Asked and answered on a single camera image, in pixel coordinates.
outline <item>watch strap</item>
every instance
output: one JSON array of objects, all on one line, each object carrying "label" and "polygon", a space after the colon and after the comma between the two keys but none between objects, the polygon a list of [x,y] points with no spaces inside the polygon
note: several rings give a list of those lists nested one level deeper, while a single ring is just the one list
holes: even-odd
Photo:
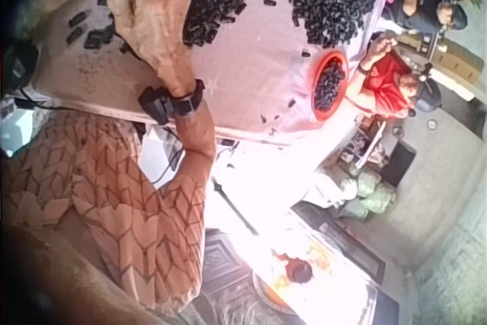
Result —
[{"label": "watch strap", "polygon": [[179,116],[187,116],[196,111],[203,100],[203,90],[205,85],[202,80],[196,79],[196,88],[194,92],[182,98],[171,98],[175,114]]},{"label": "watch strap", "polygon": [[365,76],[368,75],[368,71],[365,70],[364,68],[362,68],[361,65],[360,65],[360,63],[357,66],[357,71],[360,72],[362,75],[365,75]]}]

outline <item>red shirt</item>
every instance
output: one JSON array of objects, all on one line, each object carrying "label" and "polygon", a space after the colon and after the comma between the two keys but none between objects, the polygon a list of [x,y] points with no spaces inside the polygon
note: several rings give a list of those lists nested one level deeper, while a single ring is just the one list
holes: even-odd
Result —
[{"label": "red shirt", "polygon": [[411,107],[394,82],[394,74],[407,75],[411,69],[393,50],[377,61],[364,81],[364,88],[374,92],[375,113],[384,117],[404,117]]}]

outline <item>woman's hair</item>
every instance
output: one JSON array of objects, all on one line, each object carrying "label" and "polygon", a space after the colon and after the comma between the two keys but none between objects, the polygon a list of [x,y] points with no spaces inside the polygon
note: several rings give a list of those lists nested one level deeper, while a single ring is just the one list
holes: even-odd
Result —
[{"label": "woman's hair", "polygon": [[465,11],[460,5],[452,5],[451,9],[453,11],[453,15],[451,16],[450,27],[453,30],[464,29],[468,25],[468,20],[466,18]]}]

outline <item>black shirt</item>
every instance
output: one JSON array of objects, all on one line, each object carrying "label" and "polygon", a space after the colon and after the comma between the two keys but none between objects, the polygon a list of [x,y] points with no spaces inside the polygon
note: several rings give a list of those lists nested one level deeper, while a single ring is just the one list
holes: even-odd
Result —
[{"label": "black shirt", "polygon": [[409,30],[419,30],[421,33],[437,33],[443,26],[438,20],[436,11],[441,0],[418,0],[416,12],[408,16],[403,11],[404,0],[394,0],[387,3],[394,21]]}]

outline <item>cap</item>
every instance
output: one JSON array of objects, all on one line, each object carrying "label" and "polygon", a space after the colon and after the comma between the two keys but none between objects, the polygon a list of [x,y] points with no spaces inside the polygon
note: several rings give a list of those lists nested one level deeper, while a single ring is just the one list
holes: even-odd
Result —
[{"label": "cap", "polygon": [[441,107],[441,92],[438,83],[431,78],[420,82],[415,108],[422,112],[433,112],[439,107]]}]

